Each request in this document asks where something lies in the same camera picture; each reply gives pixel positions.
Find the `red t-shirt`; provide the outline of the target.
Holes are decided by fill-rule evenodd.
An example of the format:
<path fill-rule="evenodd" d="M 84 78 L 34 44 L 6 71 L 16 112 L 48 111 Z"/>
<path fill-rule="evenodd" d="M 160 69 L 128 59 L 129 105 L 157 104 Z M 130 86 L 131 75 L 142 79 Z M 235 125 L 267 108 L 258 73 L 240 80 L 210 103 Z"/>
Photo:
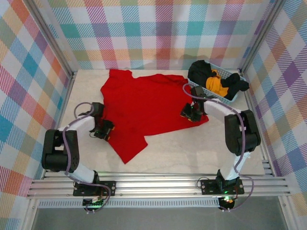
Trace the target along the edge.
<path fill-rule="evenodd" d="M 187 82 L 180 75 L 134 78 L 129 70 L 109 71 L 100 89 L 104 98 L 104 119 L 115 126 L 109 144 L 124 164 L 147 147 L 146 136 L 196 127 L 209 121 L 205 115 L 199 122 L 180 115 L 183 107 L 192 102 L 182 90 Z"/>

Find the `orange-yellow t-shirt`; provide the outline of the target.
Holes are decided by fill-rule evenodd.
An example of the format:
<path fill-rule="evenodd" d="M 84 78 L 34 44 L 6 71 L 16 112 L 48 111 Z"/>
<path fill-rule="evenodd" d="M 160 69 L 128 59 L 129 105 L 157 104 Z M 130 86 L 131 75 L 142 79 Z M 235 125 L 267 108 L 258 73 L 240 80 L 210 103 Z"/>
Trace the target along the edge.
<path fill-rule="evenodd" d="M 223 87 L 222 78 L 216 69 L 212 70 L 212 75 L 207 78 L 205 88 L 217 95 L 225 97 L 228 93 L 228 87 Z"/>

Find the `black t-shirt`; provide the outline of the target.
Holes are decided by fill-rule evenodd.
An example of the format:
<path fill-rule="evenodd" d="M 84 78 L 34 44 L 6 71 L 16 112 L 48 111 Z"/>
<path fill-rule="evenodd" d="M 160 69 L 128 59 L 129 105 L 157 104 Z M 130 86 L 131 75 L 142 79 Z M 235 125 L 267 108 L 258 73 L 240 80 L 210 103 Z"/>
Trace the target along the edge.
<path fill-rule="evenodd" d="M 231 74 L 228 78 L 221 79 L 223 88 L 228 88 L 227 95 L 224 98 L 233 100 L 234 96 L 239 92 L 245 92 L 249 89 L 249 83 L 241 80 L 238 73 Z"/>
<path fill-rule="evenodd" d="M 204 88 L 206 87 L 207 79 L 213 76 L 210 63 L 204 60 L 193 62 L 188 70 L 188 79 Z"/>

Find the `light blue plastic basket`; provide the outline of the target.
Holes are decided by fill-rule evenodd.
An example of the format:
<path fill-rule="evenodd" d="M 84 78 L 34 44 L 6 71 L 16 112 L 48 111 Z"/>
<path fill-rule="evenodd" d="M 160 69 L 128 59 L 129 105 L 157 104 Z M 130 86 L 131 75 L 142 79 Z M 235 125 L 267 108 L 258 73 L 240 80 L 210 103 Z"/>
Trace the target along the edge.
<path fill-rule="evenodd" d="M 216 69 L 216 70 L 218 71 L 218 74 L 221 76 L 222 79 L 228 78 L 231 74 L 233 74 L 233 73 L 231 73 L 231 72 L 229 72 L 229 71 L 227 71 L 227 70 L 225 70 L 225 69 L 223 69 L 223 68 L 221 68 L 221 67 L 219 67 L 219 66 L 216 66 L 216 65 L 214 65 L 214 64 L 211 64 L 211 63 L 210 63 L 210 65 L 211 65 L 211 69 L 212 69 L 212 70 L 213 70 L 213 69 Z M 189 79 L 188 79 L 188 81 L 189 81 L 189 83 L 192 84 L 192 85 L 199 86 L 198 84 L 196 84 L 196 83 L 190 81 Z M 224 98 L 224 97 L 222 97 L 222 96 L 220 96 L 220 95 L 217 95 L 217 94 L 215 94 L 215 93 L 213 93 L 213 92 L 207 90 L 207 89 L 204 88 L 204 87 L 202 87 L 202 88 L 203 88 L 204 93 L 205 93 L 206 95 L 208 95 L 208 96 L 213 96 L 213 97 L 215 97 L 215 98 L 218 98 L 218 99 L 220 99 L 222 102 L 224 102 L 225 104 L 229 104 L 230 102 L 233 102 L 233 101 L 236 99 L 237 94 L 240 92 L 240 91 L 239 91 L 239 92 L 234 96 L 233 100 L 228 100 L 228 99 L 226 99 L 226 98 Z"/>

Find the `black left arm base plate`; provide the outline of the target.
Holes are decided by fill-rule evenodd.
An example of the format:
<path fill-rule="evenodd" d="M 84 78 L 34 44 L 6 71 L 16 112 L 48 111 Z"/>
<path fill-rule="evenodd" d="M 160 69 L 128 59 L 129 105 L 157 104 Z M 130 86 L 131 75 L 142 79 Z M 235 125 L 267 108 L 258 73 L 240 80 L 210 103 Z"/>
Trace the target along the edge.
<path fill-rule="evenodd" d="M 116 191 L 116 181 L 99 181 L 103 187 L 97 185 L 85 185 L 77 182 L 73 183 L 73 196 L 114 196 Z"/>

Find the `long aluminium mounting rail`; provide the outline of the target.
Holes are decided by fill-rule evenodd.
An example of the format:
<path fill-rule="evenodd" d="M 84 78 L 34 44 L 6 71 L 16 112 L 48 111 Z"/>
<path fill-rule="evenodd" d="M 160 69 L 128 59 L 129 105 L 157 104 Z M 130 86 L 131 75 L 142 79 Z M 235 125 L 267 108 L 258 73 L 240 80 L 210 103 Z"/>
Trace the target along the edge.
<path fill-rule="evenodd" d="M 116 181 L 114 198 L 192 198 L 203 196 L 196 187 L 199 178 L 201 176 L 197 174 L 109 174 L 101 176 L 100 180 Z M 283 177 L 260 176 L 253 180 L 243 179 L 242 182 L 245 191 L 242 196 L 288 196 L 291 193 Z M 73 182 L 69 178 L 48 173 L 44 179 L 32 182 L 27 198 L 72 198 L 73 190 Z"/>

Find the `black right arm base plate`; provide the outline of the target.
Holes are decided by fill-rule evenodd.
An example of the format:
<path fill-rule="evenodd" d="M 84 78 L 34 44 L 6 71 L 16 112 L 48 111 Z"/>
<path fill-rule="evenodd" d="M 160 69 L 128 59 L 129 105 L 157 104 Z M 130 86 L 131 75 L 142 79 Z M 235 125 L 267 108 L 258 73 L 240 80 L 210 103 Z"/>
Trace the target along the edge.
<path fill-rule="evenodd" d="M 202 195 L 242 195 L 245 193 L 242 180 L 206 179 L 201 180 Z"/>

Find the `aluminium frame post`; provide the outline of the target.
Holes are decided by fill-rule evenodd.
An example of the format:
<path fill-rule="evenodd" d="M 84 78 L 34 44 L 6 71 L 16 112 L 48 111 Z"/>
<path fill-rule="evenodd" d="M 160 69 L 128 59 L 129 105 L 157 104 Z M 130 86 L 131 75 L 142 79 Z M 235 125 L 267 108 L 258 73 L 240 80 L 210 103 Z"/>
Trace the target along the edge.
<path fill-rule="evenodd" d="M 268 6 L 262 14 L 262 17 L 257 24 L 257 28 L 251 38 L 249 45 L 247 46 L 242 60 L 239 64 L 238 70 L 241 75 L 243 75 L 249 66 L 251 65 L 253 59 L 256 56 L 261 44 L 266 38 L 268 32 L 270 31 L 273 23 L 278 17 L 281 9 L 283 8 L 286 0 L 269 0 Z"/>
<path fill-rule="evenodd" d="M 66 60 L 64 53 L 61 51 L 55 37 L 53 36 L 48 24 L 44 20 L 39 8 L 37 7 L 34 0 L 22 0 L 33 16 L 35 22 L 37 23 L 39 29 L 41 30 L 42 35 L 46 39 L 47 43 L 50 45 L 51 49 L 55 53 L 56 57 L 59 60 L 59 63 L 63 67 L 65 73 L 72 79 L 74 72 L 72 71 L 71 67 Z"/>

